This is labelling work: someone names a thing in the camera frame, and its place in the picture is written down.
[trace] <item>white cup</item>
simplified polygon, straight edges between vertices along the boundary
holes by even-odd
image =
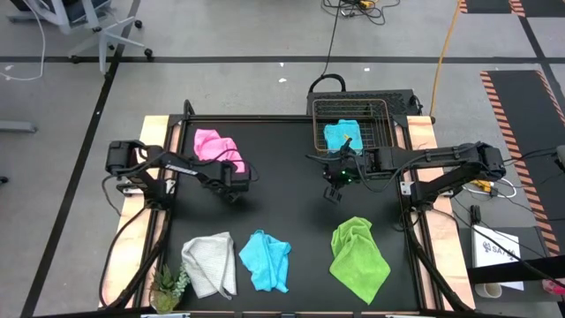
[[[475,292],[484,298],[499,298],[502,295],[502,287],[497,283],[476,284]]]

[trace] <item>pink towel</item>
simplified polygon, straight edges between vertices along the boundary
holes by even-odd
[[[216,130],[197,129],[194,134],[194,154],[202,161],[215,159],[226,149],[237,149],[236,143],[232,138],[222,138]],[[235,161],[236,172],[245,172],[245,164],[241,161],[239,152],[227,151],[217,161]]]

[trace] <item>office chair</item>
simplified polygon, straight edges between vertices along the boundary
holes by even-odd
[[[131,23],[137,28],[142,28],[143,23],[135,17],[123,20],[117,19],[111,11],[111,0],[26,0],[31,10],[44,20],[59,27],[63,34],[70,34],[80,27],[90,28],[94,34],[84,40],[79,45],[72,48],[67,56],[76,64],[80,62],[77,55],[98,44],[98,54],[100,72],[106,79],[109,73],[106,72],[107,49],[114,49],[116,45],[133,45],[138,48],[145,48],[143,43],[126,39],[119,34],[112,33],[121,31]],[[115,20],[115,23],[106,27],[101,27],[100,22],[108,16]],[[35,20],[35,16],[30,11],[22,11],[16,15],[7,16],[11,22]],[[149,61],[153,60],[153,51],[145,49],[144,54]]]

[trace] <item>yellow cable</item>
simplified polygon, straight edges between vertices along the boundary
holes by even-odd
[[[448,50],[449,40],[451,39],[451,34],[453,33],[453,29],[456,26],[457,17],[459,16],[459,8],[461,7],[461,2],[463,0],[457,0],[456,11],[453,13],[453,18],[451,19],[451,26],[449,26],[448,35],[445,38],[445,42],[443,43],[443,49],[441,50],[440,61],[438,62],[438,66],[435,69],[435,77],[433,78],[433,88],[432,88],[432,106],[430,109],[430,116],[433,115],[433,111],[435,110],[435,91],[438,86],[438,80],[440,78],[440,71],[441,71],[441,63],[443,62],[443,56]]]

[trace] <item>green towel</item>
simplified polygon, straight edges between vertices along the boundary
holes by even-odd
[[[370,229],[371,223],[362,217],[340,224],[332,238],[334,262],[329,267],[329,272],[367,305],[390,274]]]

